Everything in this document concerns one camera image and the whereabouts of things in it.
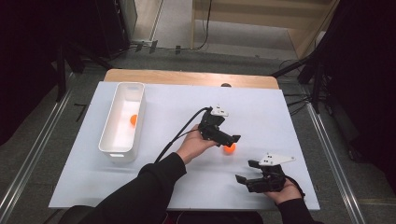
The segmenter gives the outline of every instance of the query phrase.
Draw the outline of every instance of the white container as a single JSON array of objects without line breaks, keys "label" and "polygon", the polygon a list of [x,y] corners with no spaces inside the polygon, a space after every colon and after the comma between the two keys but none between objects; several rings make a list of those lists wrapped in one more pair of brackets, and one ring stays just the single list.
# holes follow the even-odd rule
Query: white container
[{"label": "white container", "polygon": [[[117,85],[99,142],[99,149],[112,161],[127,162],[136,158],[145,107],[143,83],[121,82]],[[131,122],[133,115],[137,115],[135,125]]]}]

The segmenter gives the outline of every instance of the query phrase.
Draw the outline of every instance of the desk leg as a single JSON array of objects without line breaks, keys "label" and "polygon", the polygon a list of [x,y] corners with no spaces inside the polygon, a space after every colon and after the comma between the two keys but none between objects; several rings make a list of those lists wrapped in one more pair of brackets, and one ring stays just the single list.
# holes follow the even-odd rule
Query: desk leg
[{"label": "desk leg", "polygon": [[192,11],[191,11],[191,42],[190,49],[194,49],[194,33],[195,33],[195,1],[192,0]]}]

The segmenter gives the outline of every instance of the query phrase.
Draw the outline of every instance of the black cloth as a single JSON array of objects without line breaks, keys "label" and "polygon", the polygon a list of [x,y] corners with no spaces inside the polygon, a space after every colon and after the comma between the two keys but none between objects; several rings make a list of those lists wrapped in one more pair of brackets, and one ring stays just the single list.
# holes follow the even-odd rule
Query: black cloth
[{"label": "black cloth", "polygon": [[[176,153],[147,164],[134,180],[106,197],[79,223],[162,223],[174,185],[184,174],[186,166]],[[312,219],[303,199],[281,203],[278,208],[283,223],[319,223]]]}]

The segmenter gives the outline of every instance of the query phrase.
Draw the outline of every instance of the floor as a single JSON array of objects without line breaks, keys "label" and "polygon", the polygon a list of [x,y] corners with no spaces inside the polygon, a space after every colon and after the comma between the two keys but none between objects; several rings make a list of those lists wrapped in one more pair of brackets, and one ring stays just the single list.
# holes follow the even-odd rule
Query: floor
[{"label": "floor", "polygon": [[[175,53],[166,51],[166,49],[173,49],[176,45],[182,48],[190,46],[191,14],[189,9],[191,8],[191,1],[135,0],[135,2],[139,17],[134,32],[134,42],[150,44],[151,41],[158,40],[158,47],[165,49],[157,49],[157,55],[160,56],[147,52],[135,54],[129,52],[128,55],[121,55],[116,61],[112,62],[118,67],[179,68],[179,70],[210,70],[224,73],[231,70],[235,73],[257,75],[259,73],[270,74],[272,71],[297,60],[285,29],[210,22],[209,38],[202,52],[210,53],[205,54],[205,57],[212,60],[213,63],[203,60],[202,57],[193,56],[193,52],[191,56],[186,52],[187,60],[173,63],[172,60],[176,58]],[[197,42],[195,44],[198,46],[203,42],[205,21],[196,21],[195,25],[197,32]],[[248,70],[240,68],[241,64],[238,64],[239,67],[238,65],[228,64],[230,66],[228,70],[227,68],[221,68],[218,66],[219,62],[215,62],[216,55],[226,58],[222,63],[239,60],[247,64]],[[146,58],[154,59],[158,63],[149,63],[150,60],[147,61]],[[166,59],[172,61],[170,62],[172,64],[161,65],[160,60]],[[8,223],[43,223],[47,217],[53,214],[53,211],[48,209],[48,202],[67,159],[68,150],[73,146],[79,125],[82,122],[79,116],[83,111],[78,105],[89,104],[95,90],[95,85],[92,83],[103,80],[106,73],[105,70],[96,65],[90,63],[88,65],[84,71],[85,75],[89,74],[88,77],[74,74],[74,79],[70,79],[69,85],[74,85],[74,90],[65,102],[63,113],[58,118],[56,126],[53,127],[51,137],[47,139],[46,146],[41,152],[42,155],[39,156],[40,160],[28,174],[30,176],[29,180],[26,180],[20,186],[23,191],[16,194],[19,202],[13,204],[15,206],[14,211],[7,215]],[[295,80],[298,74],[298,70],[295,70],[280,78],[278,80],[280,88],[289,93],[301,92],[302,87]],[[55,96],[56,90],[43,99],[40,106],[17,130],[16,137],[0,146],[0,158],[2,158],[0,164],[2,172],[1,193],[7,192],[7,187],[15,180],[14,178],[18,175],[25,159],[30,155],[29,152],[35,147],[36,136],[40,135],[47,117],[56,107],[53,104]],[[328,132],[329,137],[333,140],[332,147],[336,151],[337,160],[342,163],[348,183],[359,202],[366,220],[365,223],[394,223],[394,220],[396,220],[395,195],[387,186],[383,174],[369,163],[351,161],[345,150],[346,143],[342,140],[340,133],[336,131],[337,127],[332,117],[322,113],[320,118],[327,129],[332,130]],[[306,162],[313,183],[317,187],[319,203],[323,208],[322,211],[313,213],[314,217],[328,223],[330,220],[332,223],[354,223],[348,219],[349,214],[345,202],[339,195],[339,186],[334,182],[333,171],[327,162],[326,155],[321,150],[321,142],[318,140],[318,134],[315,132],[308,111],[302,111],[302,113],[293,116],[292,119],[306,155]],[[63,212],[57,214],[49,223],[56,223]],[[267,217],[269,221],[273,220],[271,223],[280,223],[277,212],[268,212],[262,215],[264,219]],[[0,218],[0,223],[6,223],[6,219]]]}]

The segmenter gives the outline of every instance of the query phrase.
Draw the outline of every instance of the orange ball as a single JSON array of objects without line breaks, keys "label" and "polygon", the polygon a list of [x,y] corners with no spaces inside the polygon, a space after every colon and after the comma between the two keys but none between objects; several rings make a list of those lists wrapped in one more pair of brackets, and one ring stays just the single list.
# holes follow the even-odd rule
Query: orange ball
[{"label": "orange ball", "polygon": [[136,120],[137,120],[137,115],[132,115],[130,119],[132,125],[136,126]]},{"label": "orange ball", "polygon": [[224,151],[228,154],[232,154],[235,151],[236,145],[233,143],[230,147],[224,146]]}]

